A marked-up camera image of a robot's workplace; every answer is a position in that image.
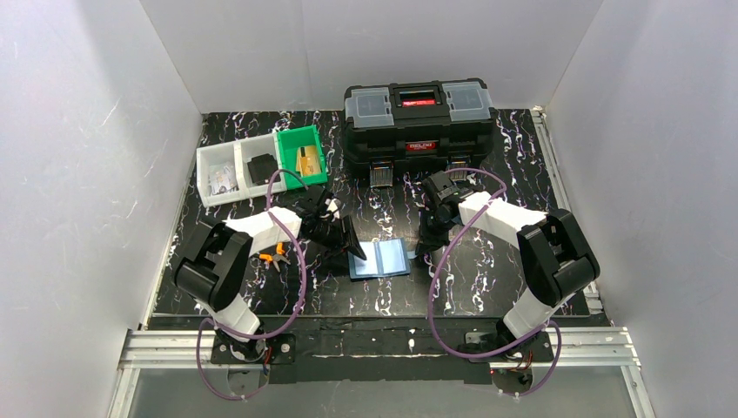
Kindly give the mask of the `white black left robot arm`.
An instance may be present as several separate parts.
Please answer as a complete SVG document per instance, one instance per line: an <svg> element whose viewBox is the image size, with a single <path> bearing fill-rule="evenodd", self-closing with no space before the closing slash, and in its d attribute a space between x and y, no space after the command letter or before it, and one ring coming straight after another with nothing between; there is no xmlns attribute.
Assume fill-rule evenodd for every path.
<svg viewBox="0 0 738 418"><path fill-rule="evenodd" d="M367 258L351 217L339 213L333 193L310 185L292 209L275 206L231 222L201 219L173 269L174 285L208 311L219 338L240 360L262 359L267 340L276 335L264 332L241 296L250 259L297 238L324 247L327 258L342 254Z"/></svg>

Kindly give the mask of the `blue leather card holder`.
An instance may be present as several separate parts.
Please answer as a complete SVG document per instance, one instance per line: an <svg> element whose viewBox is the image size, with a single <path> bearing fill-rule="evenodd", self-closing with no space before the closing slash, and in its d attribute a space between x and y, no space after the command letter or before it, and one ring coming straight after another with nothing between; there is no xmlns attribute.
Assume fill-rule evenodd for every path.
<svg viewBox="0 0 738 418"><path fill-rule="evenodd" d="M351 281L363 281L408 275L411 272L411 255L402 238L361 241L360 248L366 259L355 255L348 258Z"/></svg>

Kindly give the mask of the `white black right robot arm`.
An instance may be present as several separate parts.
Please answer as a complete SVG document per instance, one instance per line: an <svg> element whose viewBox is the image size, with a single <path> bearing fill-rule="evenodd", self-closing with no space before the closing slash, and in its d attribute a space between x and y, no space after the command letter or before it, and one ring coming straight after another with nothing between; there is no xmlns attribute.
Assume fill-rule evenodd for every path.
<svg viewBox="0 0 738 418"><path fill-rule="evenodd" d="M460 239L472 228L513 245L520 254L526 289L496 325L498 346L488 352L461 352L440 337L433 314L434 293L427 296L427 320L433 338L448 354L487 359L515 349L551 325L553 314L600 276L600 265L574 215L566 209L530 210L504 200L507 186L493 173L494 193L482 184L453 180L448 169L425 178L418 255L442 249L431 288Z"/></svg>

